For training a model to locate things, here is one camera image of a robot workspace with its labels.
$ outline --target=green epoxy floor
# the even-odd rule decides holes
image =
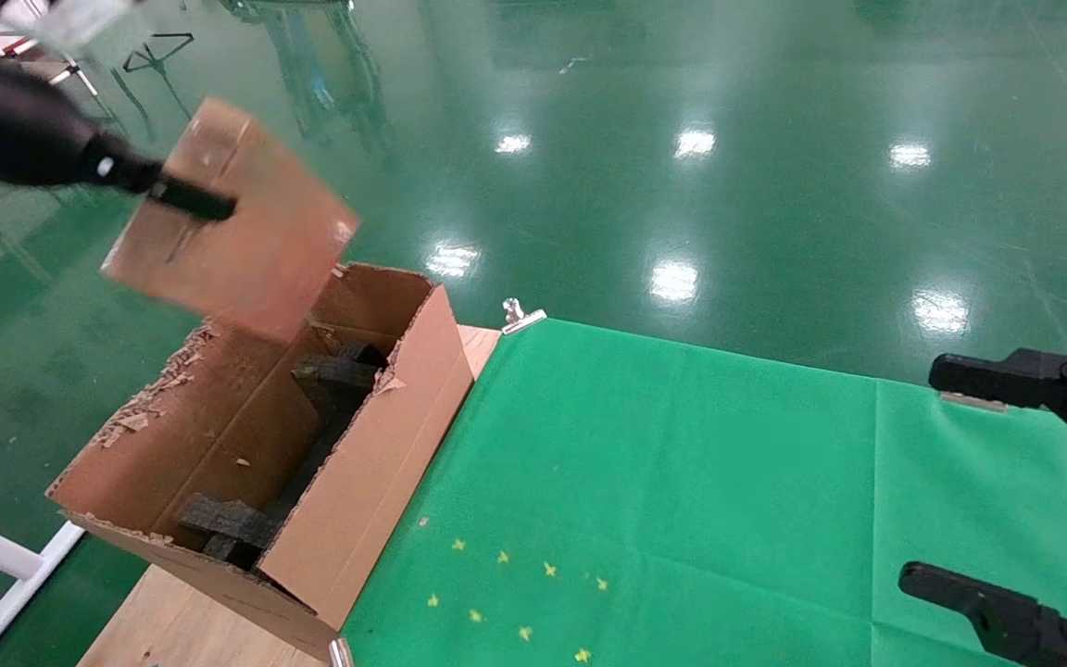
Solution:
[[[468,324],[516,296],[910,383],[1067,351],[1067,0],[157,3],[195,41],[90,68],[95,113],[166,152],[206,94],[254,111],[364,217],[351,258],[440,274]],[[193,322],[96,274],[131,207],[0,187],[0,531],[32,549]],[[85,541],[0,664],[75,664],[143,569]]]

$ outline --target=cardboard scrap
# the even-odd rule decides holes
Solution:
[[[124,433],[137,433],[149,426],[153,418],[162,417],[164,411],[154,404],[154,401],[162,392],[192,381],[193,377],[186,369],[203,359],[201,348],[216,337],[210,322],[204,321],[204,324],[196,327],[187,335],[184,347],[166,360],[166,366],[159,372],[158,379],[145,385],[122,409],[118,409],[113,417],[108,418],[106,425],[97,431],[89,444],[110,448]]]
[[[385,392],[391,392],[392,390],[401,390],[405,387],[405,383],[402,383],[401,377],[398,377],[394,372],[394,367],[381,368],[377,371],[377,377],[373,381],[373,397],[379,397]]]

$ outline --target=metal clip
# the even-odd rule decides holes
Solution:
[[[951,403],[975,407],[975,409],[978,410],[988,410],[1000,414],[1007,412],[1007,404],[1004,402],[987,401],[984,400],[984,398],[968,397],[966,394],[959,394],[957,392],[941,392],[941,400]]]
[[[505,308],[505,321],[509,323],[500,328],[500,333],[508,336],[508,334],[515,334],[516,331],[521,331],[530,324],[536,324],[538,321],[545,319],[545,311],[538,308],[534,313],[526,313],[522,309],[521,301],[516,299],[505,299],[505,303],[500,304]]]
[[[348,641],[344,637],[335,637],[327,646],[327,651],[332,657],[331,667],[353,667],[352,650],[348,648]]]

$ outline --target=torn cardboard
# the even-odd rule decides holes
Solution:
[[[323,658],[472,375],[447,292],[423,275],[348,266],[310,317],[289,346],[214,321],[194,331],[47,493],[73,523]],[[320,427],[291,368],[353,342],[387,354],[393,380],[361,406],[285,519],[257,565],[266,579],[198,553],[205,538],[175,523],[179,508],[196,493],[254,508],[275,498]],[[157,416],[132,430],[123,419],[136,414]]]

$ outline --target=green tablecloth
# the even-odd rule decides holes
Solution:
[[[1067,614],[1067,427],[550,320],[501,339],[345,630],[369,667],[1002,664],[907,560]]]

